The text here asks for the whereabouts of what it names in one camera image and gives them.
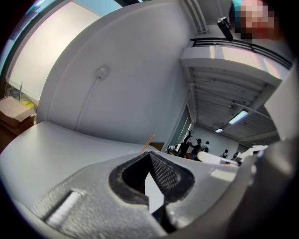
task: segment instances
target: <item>cardboard box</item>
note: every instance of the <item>cardboard box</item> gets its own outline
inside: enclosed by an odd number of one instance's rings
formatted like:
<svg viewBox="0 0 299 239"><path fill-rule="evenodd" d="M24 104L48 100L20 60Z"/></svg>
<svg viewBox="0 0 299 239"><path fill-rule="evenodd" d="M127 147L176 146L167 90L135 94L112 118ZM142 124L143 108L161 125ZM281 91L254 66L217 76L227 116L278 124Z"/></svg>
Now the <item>cardboard box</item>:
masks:
<svg viewBox="0 0 299 239"><path fill-rule="evenodd" d="M157 150L161 151L163 148L164 143L160 143L160 142L153 142L150 143L149 145L151 145L152 147L156 148Z"/></svg>
<svg viewBox="0 0 299 239"><path fill-rule="evenodd" d="M20 124L31 117L34 110L23 105L11 96L0 100L0 120L17 128Z"/></svg>
<svg viewBox="0 0 299 239"><path fill-rule="evenodd" d="M25 119L17 128L13 128L9 124L0 120L0 125L8 129L14 135L18 136L23 133L25 130L29 129L31 126L34 125L34 115L30 116L29 118Z"/></svg>
<svg viewBox="0 0 299 239"><path fill-rule="evenodd" d="M5 149L7 145L11 141L13 141L16 138L16 135L10 132L8 129L0 125L0 153Z"/></svg>

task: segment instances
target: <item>black mesh fabric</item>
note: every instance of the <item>black mesh fabric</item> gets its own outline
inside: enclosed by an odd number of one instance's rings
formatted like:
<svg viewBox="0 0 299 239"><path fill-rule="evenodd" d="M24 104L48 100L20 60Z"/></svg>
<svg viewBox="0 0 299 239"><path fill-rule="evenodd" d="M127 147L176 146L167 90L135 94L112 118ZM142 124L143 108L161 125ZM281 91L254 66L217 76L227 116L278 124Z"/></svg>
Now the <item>black mesh fabric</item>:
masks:
<svg viewBox="0 0 299 239"><path fill-rule="evenodd" d="M145 152L116 167L109 176L109 185L127 203L148 204L145 179L149 172L164 194L165 204L184 198L194 184L194 176L186 168L155 152Z"/></svg>
<svg viewBox="0 0 299 239"><path fill-rule="evenodd" d="M163 194L178 184L180 180L178 172L168 167L154 155L150 155L150 162L149 172Z"/></svg>

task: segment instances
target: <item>ceiling light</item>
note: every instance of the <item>ceiling light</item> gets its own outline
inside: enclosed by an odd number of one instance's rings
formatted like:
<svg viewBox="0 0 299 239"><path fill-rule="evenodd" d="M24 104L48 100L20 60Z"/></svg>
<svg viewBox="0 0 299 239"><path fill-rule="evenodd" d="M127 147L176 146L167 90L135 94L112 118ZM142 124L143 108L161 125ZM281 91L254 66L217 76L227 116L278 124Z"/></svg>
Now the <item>ceiling light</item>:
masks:
<svg viewBox="0 0 299 239"><path fill-rule="evenodd" d="M245 110L242 110L240 113L238 113L235 117L233 117L229 123L232 125L234 124L235 122L238 122L240 119L242 119L243 117L245 117L246 115L248 114L247 111Z"/></svg>

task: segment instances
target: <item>ceiling beam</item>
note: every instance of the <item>ceiling beam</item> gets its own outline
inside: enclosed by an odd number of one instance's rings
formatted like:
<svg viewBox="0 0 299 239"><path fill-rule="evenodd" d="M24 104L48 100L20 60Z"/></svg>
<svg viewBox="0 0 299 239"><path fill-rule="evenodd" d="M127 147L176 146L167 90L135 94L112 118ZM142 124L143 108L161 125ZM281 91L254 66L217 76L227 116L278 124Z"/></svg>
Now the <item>ceiling beam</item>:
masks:
<svg viewBox="0 0 299 239"><path fill-rule="evenodd" d="M224 96L227 99L230 99L231 101L239 100L242 101L243 103L245 102L245 104L248 104L248 102L251 103L256 100L256 96L248 95L245 92L239 92L231 89L223 89L223 88L221 89L217 87L211 88L211 87L201 85L201 86L195 86L195 90L209 92L219 97Z"/></svg>
<svg viewBox="0 0 299 239"><path fill-rule="evenodd" d="M209 107L200 107L197 108L197 112L206 112L206 113L213 113L215 115L217 115L219 117L219 119L221 119L221 117L232 117L232 113L228 112L227 110L220 110L220 109L213 109L213 108L209 108Z"/></svg>
<svg viewBox="0 0 299 239"><path fill-rule="evenodd" d="M227 83L227 82L222 82L219 80L206 80L206 79L196 79L195 78L194 81L195 81L195 83L194 83L195 85L203 85L203 84L207 84L207 83L212 83L212 84L222 85L222 87L229 87L229 88L237 89L240 91L247 91L250 94L256 95L256 96L258 96L261 93L261 91L254 91L254 90L251 90L250 88L247 88L244 86L239 86L239 85L235 85L235 84L231 84L231 83Z"/></svg>
<svg viewBox="0 0 299 239"><path fill-rule="evenodd" d="M261 132L260 128L254 126L254 125L250 125L250 124L246 124L246 125L245 124L239 124L239 125L236 124L235 127L243 128L245 131L247 131L249 133L252 132L253 134L258 134L258 132Z"/></svg>
<svg viewBox="0 0 299 239"><path fill-rule="evenodd" d="M205 79L205 80L217 80L218 82L232 83L240 87L246 87L253 91L262 91L264 88L264 83L256 84L249 80L243 79L242 77L233 77L228 75L223 75L217 72L200 72L193 71L194 79Z"/></svg>
<svg viewBox="0 0 299 239"><path fill-rule="evenodd" d="M205 129L214 131L211 127L209 127L209 126L207 126L207 125L205 125L205 124L203 124L203 123L200 123L200 122L198 122L198 123L196 124L196 126L203 127L203 128L205 128Z"/></svg>
<svg viewBox="0 0 299 239"><path fill-rule="evenodd" d="M258 135L254 135L254 136L244 137L244 138L241 138L239 141L261 140L261 139L270 138L270 137L275 136L275 135L278 135L277 130L273 130L273 131L270 131L270 132L266 132L266 133L262 133L262 134L258 134Z"/></svg>
<svg viewBox="0 0 299 239"><path fill-rule="evenodd" d="M256 114L256 115L251 114L249 118L244 119L244 123L248 124L250 122L257 124L260 127L270 128L270 130L275 129L275 125L271 118L264 118L263 116L260 116L259 114Z"/></svg>
<svg viewBox="0 0 299 239"><path fill-rule="evenodd" d="M219 120L219 115L213 114L213 113L207 113L207 112L198 112L197 115L203 115L208 117L213 117L215 120Z"/></svg>
<svg viewBox="0 0 299 239"><path fill-rule="evenodd" d="M244 103L244 101L245 101L245 102L246 102L246 101L248 102L248 100L247 100L247 99L244 99L244 98L240 99L240 98L237 98L237 97L234 97L234 96L231 96L231 95L228 96L228 97L222 96L222 95L221 95L222 92L214 93L214 92L206 91L206 90L204 90L204 89L196 89L195 91L205 92L205 93L207 93L207 94L214 95L214 96L216 96L216 97L219 97L219 98L228 100L229 102L235 101L235 102L240 103L240 104L241 104L241 103Z"/></svg>
<svg viewBox="0 0 299 239"><path fill-rule="evenodd" d="M231 104L230 100L228 100L227 102L223 102L222 99L217 100L215 98L200 98L200 97L198 97L196 103L198 106L205 104L205 105L215 105L217 107L223 107L223 108L228 108L228 106L230 106Z"/></svg>
<svg viewBox="0 0 299 239"><path fill-rule="evenodd" d="M207 100L207 101L212 101L213 99L215 99L219 103L223 103L224 101L228 101L228 102L232 101L232 99L230 98L226 98L221 95L219 96L214 93L210 93L209 91L199 90L199 89L196 89L195 91L198 92L198 99L202 98L203 100Z"/></svg>
<svg viewBox="0 0 299 239"><path fill-rule="evenodd" d="M214 126L215 125L215 123L214 123L214 119L211 119L211 118L209 118L209 117L206 117L206 116L198 116L198 121L197 121L197 124L198 123L205 123L205 122L208 122L210 125L211 125L211 127L212 126Z"/></svg>
<svg viewBox="0 0 299 239"><path fill-rule="evenodd" d="M256 132L255 134L259 134L259 133L262 133L262 132L265 132L265 131L271 131L271 130L275 129L275 127L274 128L269 127L268 125L266 125L264 123L254 121L254 120L249 119L247 117L242 119L242 121L240 123L235 123L232 126L234 126L234 125L236 125L235 127L253 129Z"/></svg>
<svg viewBox="0 0 299 239"><path fill-rule="evenodd" d="M197 103L197 107L202 107L202 106L208 106L208 107L211 107L211 108L215 108L215 109L229 109L229 105L231 103L226 103L226 104L219 104L218 102L211 102L211 101L208 101L208 100L197 100L196 101Z"/></svg>
<svg viewBox="0 0 299 239"><path fill-rule="evenodd" d="M256 130L251 129L251 128L243 128L243 127L237 127L237 128L234 128L233 130L227 130L225 132L227 132L228 134L232 134L232 135L235 135L235 134L240 135L240 136L238 136L238 138L244 138L244 137L247 137L248 135L256 134Z"/></svg>
<svg viewBox="0 0 299 239"><path fill-rule="evenodd" d="M201 118L201 117L205 117L207 119L210 119L213 121L213 124L218 124L218 120L219 120L219 117L218 116L214 116L214 115L210 115L210 114L205 114L205 113L199 113L198 115L198 119Z"/></svg>

